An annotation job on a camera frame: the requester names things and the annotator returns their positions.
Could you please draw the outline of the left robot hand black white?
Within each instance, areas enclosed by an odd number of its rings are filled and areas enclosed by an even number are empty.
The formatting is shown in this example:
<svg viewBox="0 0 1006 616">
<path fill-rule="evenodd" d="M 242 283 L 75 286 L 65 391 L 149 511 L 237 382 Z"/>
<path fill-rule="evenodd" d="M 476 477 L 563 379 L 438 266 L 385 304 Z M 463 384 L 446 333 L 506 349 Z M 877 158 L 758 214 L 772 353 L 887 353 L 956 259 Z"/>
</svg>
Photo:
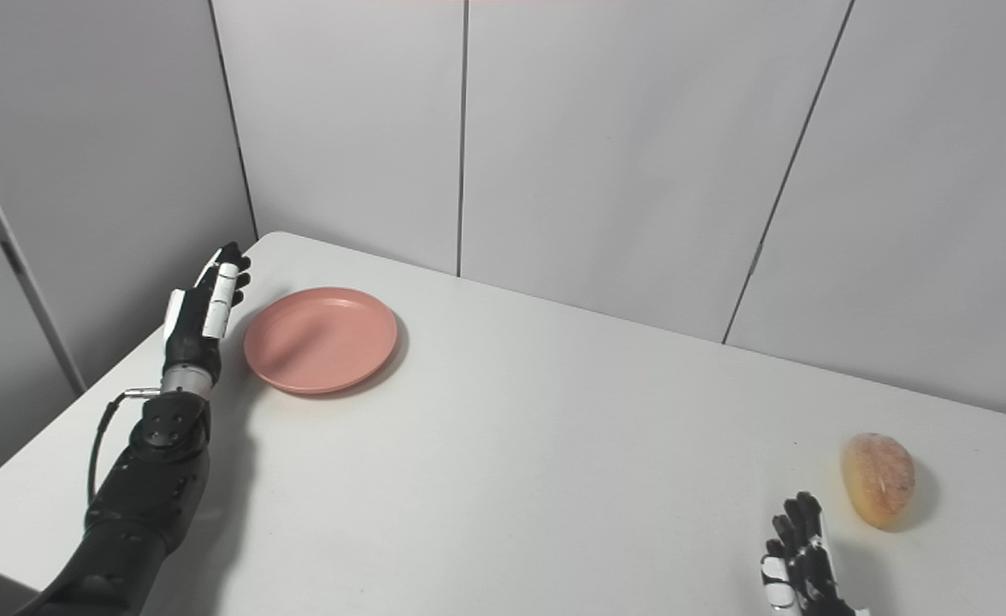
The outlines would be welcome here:
<svg viewBox="0 0 1006 616">
<path fill-rule="evenodd" d="M 163 327 L 165 376 L 175 368 L 191 367 L 218 381 L 219 342 L 227 332 L 230 312 L 244 300 L 250 268 L 252 260 L 232 241 L 215 251 L 193 286 L 170 294 Z"/>
</svg>

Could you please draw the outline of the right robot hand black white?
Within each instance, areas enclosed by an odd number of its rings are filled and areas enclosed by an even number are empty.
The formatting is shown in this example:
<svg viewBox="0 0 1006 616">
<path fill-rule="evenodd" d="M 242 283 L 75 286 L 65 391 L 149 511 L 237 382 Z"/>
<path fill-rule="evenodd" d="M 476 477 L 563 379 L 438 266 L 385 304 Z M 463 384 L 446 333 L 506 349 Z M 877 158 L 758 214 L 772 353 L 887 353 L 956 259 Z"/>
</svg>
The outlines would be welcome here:
<svg viewBox="0 0 1006 616">
<path fill-rule="evenodd" d="M 776 537 L 766 541 L 760 576 L 772 615 L 870 615 L 850 606 L 835 576 L 819 500 L 808 491 L 784 501 L 772 518 Z"/>
</svg>

